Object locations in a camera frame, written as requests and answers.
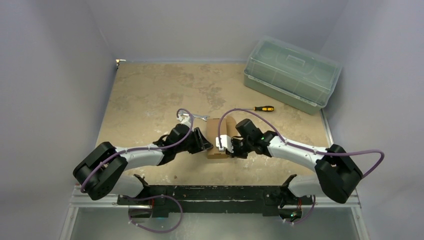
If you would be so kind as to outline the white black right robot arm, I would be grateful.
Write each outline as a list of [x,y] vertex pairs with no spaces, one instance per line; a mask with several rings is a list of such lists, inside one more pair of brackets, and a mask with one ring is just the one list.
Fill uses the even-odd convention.
[[262,132],[250,119],[242,120],[235,128],[239,135],[222,145],[232,158],[245,159],[254,152],[291,161],[315,173],[291,176],[280,191],[282,200],[288,204],[310,195],[325,195],[344,204],[363,178],[362,171],[339,145],[315,147],[282,139],[275,131]]

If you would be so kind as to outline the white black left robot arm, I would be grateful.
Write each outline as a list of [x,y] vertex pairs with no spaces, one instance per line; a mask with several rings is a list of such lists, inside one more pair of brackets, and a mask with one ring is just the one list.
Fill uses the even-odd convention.
[[115,147],[109,141],[99,144],[73,170],[81,192],[96,201],[109,194],[130,197],[138,205],[149,199],[148,183],[139,175],[127,176],[127,170],[144,166],[162,166],[182,152],[197,154],[213,145],[198,127],[177,124],[157,141],[134,148]]

